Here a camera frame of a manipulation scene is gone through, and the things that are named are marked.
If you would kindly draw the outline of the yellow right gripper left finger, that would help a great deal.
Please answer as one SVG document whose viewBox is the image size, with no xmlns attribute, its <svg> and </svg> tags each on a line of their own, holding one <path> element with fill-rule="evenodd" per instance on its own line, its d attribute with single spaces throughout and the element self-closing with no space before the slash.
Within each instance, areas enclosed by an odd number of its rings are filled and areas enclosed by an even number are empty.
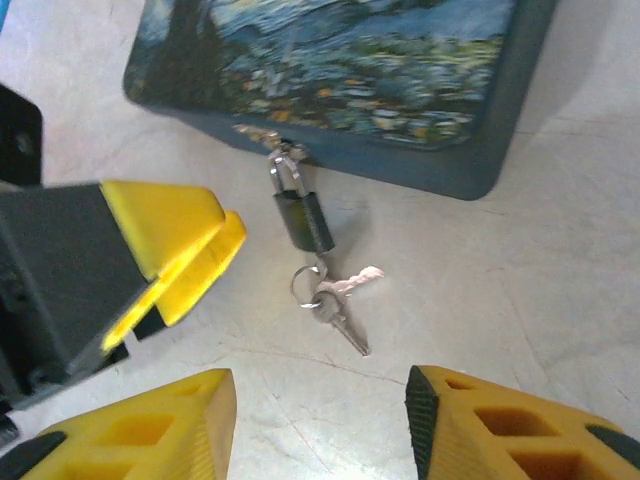
<svg viewBox="0 0 640 480">
<path fill-rule="evenodd" d="M 52 425 L 1 458 L 4 479 L 225 479 L 236 423 L 211 369 Z"/>
</svg>

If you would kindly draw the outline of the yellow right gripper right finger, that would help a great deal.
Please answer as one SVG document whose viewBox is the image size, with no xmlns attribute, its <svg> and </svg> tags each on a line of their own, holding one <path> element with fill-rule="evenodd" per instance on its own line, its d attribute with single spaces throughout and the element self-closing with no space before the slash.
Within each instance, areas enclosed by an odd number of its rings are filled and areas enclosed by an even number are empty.
<svg viewBox="0 0 640 480">
<path fill-rule="evenodd" d="M 405 390 L 420 479 L 636 479 L 639 442 L 583 410 L 437 366 Z"/>
</svg>

